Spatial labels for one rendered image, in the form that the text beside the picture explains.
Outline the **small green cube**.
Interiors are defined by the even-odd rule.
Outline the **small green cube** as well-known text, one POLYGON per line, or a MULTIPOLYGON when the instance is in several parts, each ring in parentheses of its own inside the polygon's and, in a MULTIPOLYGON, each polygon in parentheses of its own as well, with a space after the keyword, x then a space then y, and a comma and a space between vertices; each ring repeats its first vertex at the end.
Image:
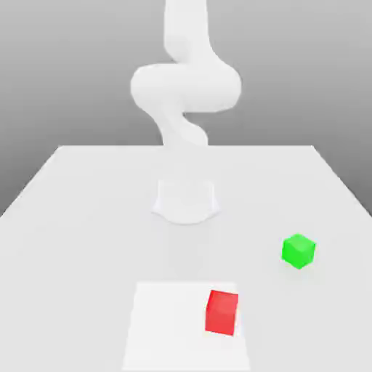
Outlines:
POLYGON ((294 234, 283 241, 281 258, 300 270, 314 259, 316 242, 302 234, 294 234))

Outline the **small red cube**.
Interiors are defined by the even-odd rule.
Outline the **small red cube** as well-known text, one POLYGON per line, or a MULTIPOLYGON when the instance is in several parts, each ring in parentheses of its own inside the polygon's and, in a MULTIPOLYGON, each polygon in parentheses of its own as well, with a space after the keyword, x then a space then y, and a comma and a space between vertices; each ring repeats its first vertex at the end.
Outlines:
POLYGON ((205 331, 233 336, 238 294, 212 289, 206 305, 205 331))

